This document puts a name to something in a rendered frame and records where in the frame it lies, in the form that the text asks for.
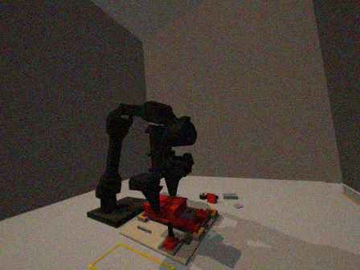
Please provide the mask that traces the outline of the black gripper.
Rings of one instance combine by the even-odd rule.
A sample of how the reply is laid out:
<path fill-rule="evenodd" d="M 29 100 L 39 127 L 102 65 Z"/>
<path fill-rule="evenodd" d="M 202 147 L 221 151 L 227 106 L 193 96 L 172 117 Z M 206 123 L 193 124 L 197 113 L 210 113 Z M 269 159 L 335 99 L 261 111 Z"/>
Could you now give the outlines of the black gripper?
<path fill-rule="evenodd" d="M 129 179 L 129 189 L 141 191 L 152 207 L 154 213 L 159 214 L 160 191 L 164 187 L 159 186 L 161 182 L 160 179 L 165 178 L 169 195 L 176 197 L 178 183 L 182 177 L 171 172 L 162 174 L 162 157 L 164 157 L 164 154 L 168 157 L 175 154 L 175 150 L 172 150 L 172 147 L 150 149 L 150 152 L 151 153 L 147 154 L 148 157 L 151 157 L 152 168 L 149 168 L 149 173 L 141 173 L 132 176 Z"/>

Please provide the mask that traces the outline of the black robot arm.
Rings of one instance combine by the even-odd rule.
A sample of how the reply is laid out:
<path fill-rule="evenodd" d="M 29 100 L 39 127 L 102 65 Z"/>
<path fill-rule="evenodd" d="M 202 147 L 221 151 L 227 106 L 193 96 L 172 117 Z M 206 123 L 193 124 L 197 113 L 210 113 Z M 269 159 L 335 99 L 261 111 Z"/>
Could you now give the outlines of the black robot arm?
<path fill-rule="evenodd" d="M 129 118 L 120 117 L 127 115 Z M 133 123 L 133 116 L 142 117 L 143 120 L 159 124 L 149 125 L 145 133 L 149 133 L 151 149 L 193 145 L 197 139 L 197 131 L 190 122 L 190 117 L 177 118 L 170 105 L 148 101 L 143 105 L 120 104 L 117 109 L 110 112 L 105 125 L 109 135 L 108 156 L 106 170 L 100 177 L 95 191 L 96 198 L 100 199 L 98 213 L 108 214 L 117 207 L 117 195 L 121 192 L 122 178 L 118 174 L 121 146 L 123 138 L 128 134 Z M 164 125 L 164 126 L 163 126 Z M 191 173 L 194 159 L 191 153 L 182 156 L 162 157 L 162 174 L 169 172 L 185 177 Z M 169 169 L 169 171 L 168 171 Z"/>

